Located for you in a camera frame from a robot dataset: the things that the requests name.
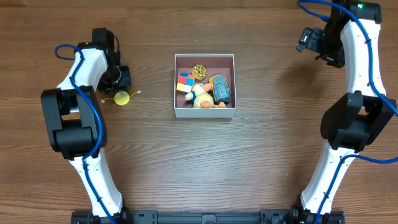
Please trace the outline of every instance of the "box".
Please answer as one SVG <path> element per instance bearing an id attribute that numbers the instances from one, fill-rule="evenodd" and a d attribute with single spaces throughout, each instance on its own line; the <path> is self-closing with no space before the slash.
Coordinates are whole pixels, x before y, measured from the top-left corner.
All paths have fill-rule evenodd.
<path id="1" fill-rule="evenodd" d="M 231 101 L 226 108 L 192 108 L 191 101 L 185 101 L 184 92 L 175 89 L 181 73 L 191 74 L 193 66 L 203 65 L 207 76 L 195 83 L 208 83 L 210 77 L 224 75 L 231 91 Z M 174 111 L 177 118 L 232 118 L 236 111 L 235 62 L 233 54 L 176 54 L 174 74 Z"/>

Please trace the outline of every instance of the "wooden table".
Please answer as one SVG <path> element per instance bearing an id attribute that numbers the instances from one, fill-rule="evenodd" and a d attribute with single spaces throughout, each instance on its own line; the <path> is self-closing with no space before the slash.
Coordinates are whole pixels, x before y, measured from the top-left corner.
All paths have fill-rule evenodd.
<path id="1" fill-rule="evenodd" d="M 384 86 L 395 99 L 397 12 L 383 10 L 379 42 Z M 324 25 L 300 9 L 0 8 L 0 222 L 69 223 L 72 211 L 91 208 L 77 172 L 49 146 L 40 94 L 72 65 L 54 48 L 90 41 L 95 27 L 118 36 L 132 91 L 142 91 L 127 106 L 101 105 L 106 159 L 129 208 L 289 208 L 320 157 L 323 113 L 345 88 L 344 69 L 296 51 L 306 26 Z M 232 120 L 175 119 L 180 53 L 235 54 Z M 394 118 L 363 155 L 395 157 L 397 133 Z M 396 223 L 397 174 L 397 164 L 355 161 L 333 209 L 344 210 L 347 223 Z"/>

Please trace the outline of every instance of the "plush toy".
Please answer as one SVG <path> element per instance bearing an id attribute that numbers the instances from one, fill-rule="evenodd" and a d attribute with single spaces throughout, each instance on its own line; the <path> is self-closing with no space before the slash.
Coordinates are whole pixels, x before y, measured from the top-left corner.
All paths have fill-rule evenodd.
<path id="1" fill-rule="evenodd" d="M 211 84 L 194 84 L 192 92 L 185 95 L 185 100 L 191 100 L 194 108 L 226 108 L 225 103 L 214 104 L 213 97 L 208 93 Z"/>

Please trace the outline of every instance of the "colorful cube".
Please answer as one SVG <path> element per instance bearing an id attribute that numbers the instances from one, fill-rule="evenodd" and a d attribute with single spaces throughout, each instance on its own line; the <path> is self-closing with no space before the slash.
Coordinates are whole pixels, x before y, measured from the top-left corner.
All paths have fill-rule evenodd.
<path id="1" fill-rule="evenodd" d="M 190 93 L 192 91 L 193 84 L 195 84 L 194 75 L 181 73 L 181 75 L 178 76 L 176 90 Z"/>

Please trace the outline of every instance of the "toy car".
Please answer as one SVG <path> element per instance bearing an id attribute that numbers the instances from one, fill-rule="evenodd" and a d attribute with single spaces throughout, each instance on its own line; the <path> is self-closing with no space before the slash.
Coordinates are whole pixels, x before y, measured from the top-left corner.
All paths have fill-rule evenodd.
<path id="1" fill-rule="evenodd" d="M 209 79 L 209 82 L 213 89 L 213 96 L 216 104 L 221 102 L 229 103 L 231 101 L 231 92 L 229 91 L 229 87 L 224 76 L 213 76 Z"/>

